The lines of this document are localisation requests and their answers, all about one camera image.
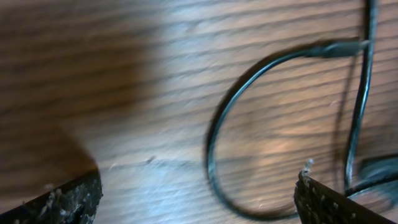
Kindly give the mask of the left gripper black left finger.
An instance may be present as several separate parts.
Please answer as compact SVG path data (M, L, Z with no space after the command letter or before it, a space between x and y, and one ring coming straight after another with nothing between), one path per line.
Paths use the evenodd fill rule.
M97 170L1 214L1 224L93 224L103 196Z

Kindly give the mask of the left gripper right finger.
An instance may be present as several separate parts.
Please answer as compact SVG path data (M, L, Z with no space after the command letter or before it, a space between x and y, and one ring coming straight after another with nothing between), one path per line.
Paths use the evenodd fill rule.
M303 224L395 224L350 199L360 192L393 181L395 175L391 174L363 182L340 194L301 171L296 182L294 202Z

